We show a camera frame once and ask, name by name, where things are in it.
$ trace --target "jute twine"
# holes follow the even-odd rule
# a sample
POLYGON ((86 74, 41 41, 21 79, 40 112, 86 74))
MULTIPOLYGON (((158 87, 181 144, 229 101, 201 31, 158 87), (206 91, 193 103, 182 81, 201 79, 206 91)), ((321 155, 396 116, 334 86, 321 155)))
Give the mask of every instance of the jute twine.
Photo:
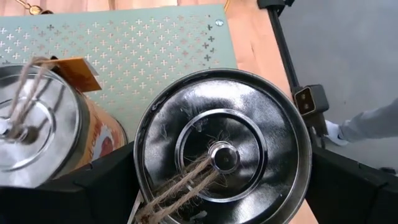
POLYGON ((13 138, 17 137, 17 135, 19 134, 19 132, 18 132, 19 126, 24 121, 24 117, 28 111, 29 105, 32 102, 33 97, 39 87, 40 80, 42 79, 45 71, 48 70, 50 67, 53 67, 53 64, 52 63, 41 63, 39 72, 36 74, 36 76, 34 78, 32 87, 30 88, 24 103, 21 105, 19 110, 16 110, 21 91, 22 91, 24 85, 26 84, 27 78, 29 76, 29 68, 33 65, 39 65, 40 62, 43 62, 45 60, 48 60, 48 59, 44 58, 44 57, 34 57, 34 58, 32 58, 32 60, 30 60, 29 63, 25 64, 21 70, 21 75, 19 75, 19 85, 18 85, 17 91, 15 92, 15 96, 13 97, 13 99, 11 101, 11 107, 10 107, 9 114, 8 114, 8 117, 10 118, 11 123, 12 123, 12 128, 11 128, 9 134, 7 134, 8 138, 13 139, 13 138))
POLYGON ((154 211, 156 206, 160 206, 164 203, 166 199, 170 198, 172 195, 179 193, 189 182, 195 179, 197 175, 203 172, 211 164, 211 159, 208 156, 201 156, 196 161, 192 162, 182 175, 177 175, 168 181, 166 184, 162 185, 160 189, 163 189, 165 185, 180 179, 176 184, 172 185, 161 195, 149 202, 144 208, 138 211, 136 215, 136 220, 139 223, 159 223, 167 215, 172 214, 178 208, 180 208, 185 202, 189 201, 191 198, 197 196, 199 192, 204 190, 209 184, 211 184, 217 177, 218 172, 212 170, 210 172, 205 172, 205 177, 200 181, 194 188, 192 188, 188 193, 181 196, 176 202, 168 207, 161 208, 159 211, 154 211))

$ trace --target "orange label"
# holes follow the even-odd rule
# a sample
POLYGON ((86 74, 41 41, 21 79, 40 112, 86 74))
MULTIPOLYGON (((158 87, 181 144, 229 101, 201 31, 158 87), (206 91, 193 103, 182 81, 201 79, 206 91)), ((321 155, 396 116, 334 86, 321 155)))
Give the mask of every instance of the orange label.
POLYGON ((91 163, 110 152, 127 144, 126 135, 121 125, 107 112, 87 98, 85 98, 90 112, 90 122, 86 147, 75 169, 91 163))
POLYGON ((101 90, 100 84, 94 76, 98 76, 96 70, 84 58, 67 58, 44 61, 43 63, 55 62, 62 71, 59 74, 71 86, 81 92, 101 90))

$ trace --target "white sneaker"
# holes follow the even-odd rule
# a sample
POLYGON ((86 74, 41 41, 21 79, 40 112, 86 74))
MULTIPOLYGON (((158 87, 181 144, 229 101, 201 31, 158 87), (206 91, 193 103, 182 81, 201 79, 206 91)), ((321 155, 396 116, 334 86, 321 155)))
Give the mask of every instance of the white sneaker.
POLYGON ((328 120, 325 120, 325 121, 326 121, 326 128, 328 129, 328 133, 329 133, 329 135, 326 135, 326 137, 338 146, 346 146, 349 142, 344 139, 339 138, 338 124, 332 123, 328 120))

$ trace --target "gray floor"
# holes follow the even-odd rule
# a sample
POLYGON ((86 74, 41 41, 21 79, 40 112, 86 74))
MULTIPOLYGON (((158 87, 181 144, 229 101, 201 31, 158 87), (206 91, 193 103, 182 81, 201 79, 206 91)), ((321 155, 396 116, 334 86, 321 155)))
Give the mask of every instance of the gray floor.
MULTIPOLYGON (((300 84, 325 87, 327 119, 341 123, 398 96, 397 0, 296 0, 280 19, 300 84)), ((398 169, 398 138, 327 148, 398 169)))

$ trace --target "lid knob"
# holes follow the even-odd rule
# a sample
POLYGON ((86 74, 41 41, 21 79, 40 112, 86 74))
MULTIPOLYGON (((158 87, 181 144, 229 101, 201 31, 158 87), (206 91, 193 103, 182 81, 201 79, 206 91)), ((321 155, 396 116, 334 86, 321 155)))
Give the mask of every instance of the lid knob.
POLYGON ((0 139, 22 142, 28 134, 28 129, 25 126, 18 125, 14 128, 14 133, 12 134, 11 130, 14 125, 10 119, 0 117, 0 139))
POLYGON ((234 172, 240 163, 238 150, 226 141, 218 141, 210 146, 211 165, 222 174, 234 172))

